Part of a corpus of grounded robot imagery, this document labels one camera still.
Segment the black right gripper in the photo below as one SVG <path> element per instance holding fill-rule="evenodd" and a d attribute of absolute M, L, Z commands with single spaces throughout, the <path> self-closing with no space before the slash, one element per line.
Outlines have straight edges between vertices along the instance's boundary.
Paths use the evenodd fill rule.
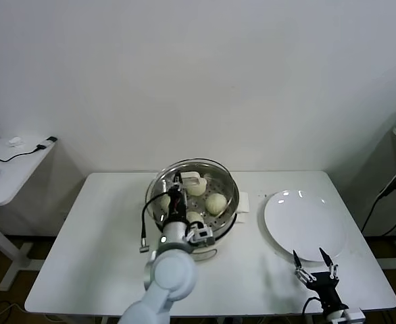
<path fill-rule="evenodd" d="M 338 265 L 333 263 L 331 257 L 321 247 L 319 247 L 319 251 L 329 272 L 309 273 L 303 268 L 300 258 L 293 250 L 295 275 L 300 282 L 306 283 L 306 287 L 309 290 L 318 294 L 323 313 L 333 313 L 348 309 L 348 306 L 342 303 L 336 291 L 336 286 L 339 283 L 337 275 Z"/>

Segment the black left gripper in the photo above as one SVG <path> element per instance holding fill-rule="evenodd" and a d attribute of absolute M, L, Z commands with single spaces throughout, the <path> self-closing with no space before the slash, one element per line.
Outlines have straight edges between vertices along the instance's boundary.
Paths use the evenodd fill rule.
<path fill-rule="evenodd" d="M 183 190 L 187 189 L 187 186 L 188 183 L 186 181 L 181 182 L 181 173 L 177 171 L 172 179 L 172 187 L 168 190 L 170 202 L 168 205 L 168 216 L 165 223 L 189 222 L 187 220 L 187 200 L 183 192 Z"/>

